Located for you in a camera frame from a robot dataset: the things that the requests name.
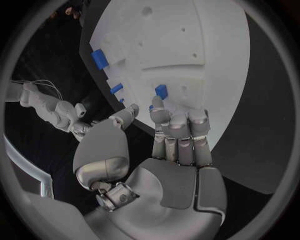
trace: wire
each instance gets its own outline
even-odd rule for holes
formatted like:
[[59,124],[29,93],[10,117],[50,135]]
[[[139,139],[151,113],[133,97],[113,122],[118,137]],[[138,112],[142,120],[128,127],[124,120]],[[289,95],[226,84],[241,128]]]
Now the wire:
[[55,89],[58,98],[60,100],[63,100],[63,96],[62,96],[61,92],[58,90],[58,88],[55,86],[55,84],[53,82],[51,82],[50,80],[46,80],[46,79],[40,79],[40,80],[34,80],[34,81],[12,80],[11,82],[12,83],[17,83],[17,84],[32,83],[32,84],[35,84],[35,85],[41,85],[41,86],[51,87],[51,88]]

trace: blue block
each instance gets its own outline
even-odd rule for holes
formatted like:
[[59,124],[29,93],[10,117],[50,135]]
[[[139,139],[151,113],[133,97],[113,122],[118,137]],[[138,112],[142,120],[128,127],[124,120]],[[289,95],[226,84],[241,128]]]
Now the blue block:
[[159,85],[155,88],[155,92],[157,96],[160,96],[162,100],[164,100],[168,96],[167,86]]
[[94,62],[96,63],[99,70],[102,70],[109,65],[109,63],[101,49],[93,51],[91,53],[91,56],[94,59]]
[[110,89],[110,93],[115,94],[117,91],[121,90],[122,88],[123,88],[122,83],[119,83],[118,85],[116,85],[112,89]]

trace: gray robot hand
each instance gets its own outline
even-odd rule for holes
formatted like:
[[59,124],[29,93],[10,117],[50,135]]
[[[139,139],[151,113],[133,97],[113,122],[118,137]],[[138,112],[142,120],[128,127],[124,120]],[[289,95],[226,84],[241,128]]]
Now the gray robot hand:
[[178,162],[180,165],[204,167],[212,164],[207,134],[208,112],[190,109],[188,114],[171,114],[159,96],[152,100],[150,117],[155,123],[152,157]]

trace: silver joint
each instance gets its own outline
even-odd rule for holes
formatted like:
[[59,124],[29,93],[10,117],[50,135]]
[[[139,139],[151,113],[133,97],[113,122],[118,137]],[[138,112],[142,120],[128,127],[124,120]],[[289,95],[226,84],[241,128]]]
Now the silver joint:
[[109,191],[96,196],[96,199],[101,207],[106,211],[112,212],[123,206],[132,203],[136,198],[140,196],[136,194],[128,185],[123,182],[118,182],[115,187]]

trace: blue cube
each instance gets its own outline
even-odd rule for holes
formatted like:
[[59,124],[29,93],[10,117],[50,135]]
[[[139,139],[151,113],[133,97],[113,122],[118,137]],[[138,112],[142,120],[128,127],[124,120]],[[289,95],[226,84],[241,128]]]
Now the blue cube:
[[168,96],[167,86],[161,84],[155,88],[155,92],[157,96],[160,96],[162,100],[164,100]]
[[109,65],[109,62],[107,61],[107,59],[101,49],[93,51],[91,53],[91,56],[99,70],[102,70]]

